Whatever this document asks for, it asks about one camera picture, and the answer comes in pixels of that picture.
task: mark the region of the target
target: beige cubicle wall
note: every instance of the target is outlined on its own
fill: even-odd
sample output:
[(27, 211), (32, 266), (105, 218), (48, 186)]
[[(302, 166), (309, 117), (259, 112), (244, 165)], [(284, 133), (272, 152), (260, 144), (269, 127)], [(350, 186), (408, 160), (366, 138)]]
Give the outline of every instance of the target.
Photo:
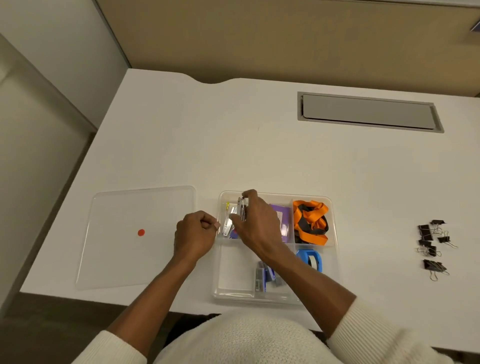
[(480, 9), (337, 0), (98, 0), (132, 67), (475, 96)]

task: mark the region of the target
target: right hand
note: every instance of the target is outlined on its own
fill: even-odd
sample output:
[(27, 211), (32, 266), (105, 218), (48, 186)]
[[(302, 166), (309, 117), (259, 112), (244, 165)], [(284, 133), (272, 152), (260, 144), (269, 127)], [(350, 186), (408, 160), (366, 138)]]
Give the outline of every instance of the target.
[(272, 207), (258, 197), (256, 190), (245, 191), (242, 196), (248, 198), (247, 219), (242, 221), (237, 214), (231, 214), (230, 219), (243, 243), (261, 260), (269, 260), (285, 245), (280, 221)]

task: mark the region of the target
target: clear plastic organizer tray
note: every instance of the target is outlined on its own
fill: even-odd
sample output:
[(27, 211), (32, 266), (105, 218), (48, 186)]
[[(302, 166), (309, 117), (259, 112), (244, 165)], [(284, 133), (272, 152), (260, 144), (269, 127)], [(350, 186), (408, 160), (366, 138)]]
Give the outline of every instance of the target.
[[(287, 206), (290, 208), (288, 242), (285, 243), (293, 253), (299, 249), (309, 248), (317, 251), (322, 258), (322, 272), (340, 282), (338, 268), (338, 243), (336, 239), (335, 219), (332, 201), (322, 196), (302, 196), (293, 194), (263, 194), (259, 197), (268, 204)], [(239, 300), (264, 303), (301, 304), (292, 289), (287, 285), (279, 287), (273, 284), (267, 286), (265, 292), (255, 290), (255, 271), (260, 258), (251, 251), (240, 239), (229, 239), (223, 236), (222, 227), (226, 219), (227, 203), (237, 204), (241, 196), (239, 191), (224, 191), (218, 199), (217, 218), (220, 221), (220, 230), (217, 235), (214, 254), (213, 296), (217, 299)], [(328, 242), (324, 246), (314, 244), (297, 244), (294, 239), (293, 229), (293, 201), (317, 201), (328, 206), (325, 218), (328, 222)]]

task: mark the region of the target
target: sweater sleeve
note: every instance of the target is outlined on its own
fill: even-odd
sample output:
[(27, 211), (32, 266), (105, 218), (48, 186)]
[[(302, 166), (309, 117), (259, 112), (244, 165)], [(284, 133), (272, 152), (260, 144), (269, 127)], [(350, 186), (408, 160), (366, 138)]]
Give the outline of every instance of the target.
[(108, 331), (101, 331), (73, 364), (146, 364), (147, 359), (134, 347)]
[(453, 363), (356, 299), (328, 340), (345, 364)]

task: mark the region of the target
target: forearm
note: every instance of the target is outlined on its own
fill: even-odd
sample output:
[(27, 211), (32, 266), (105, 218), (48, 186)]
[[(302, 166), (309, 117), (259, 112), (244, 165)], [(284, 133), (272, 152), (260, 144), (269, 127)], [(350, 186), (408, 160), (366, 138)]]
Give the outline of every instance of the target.
[(147, 356), (175, 295), (194, 267), (189, 260), (172, 258), (108, 331)]
[(281, 245), (263, 260), (292, 288), (325, 335), (332, 336), (356, 296)]

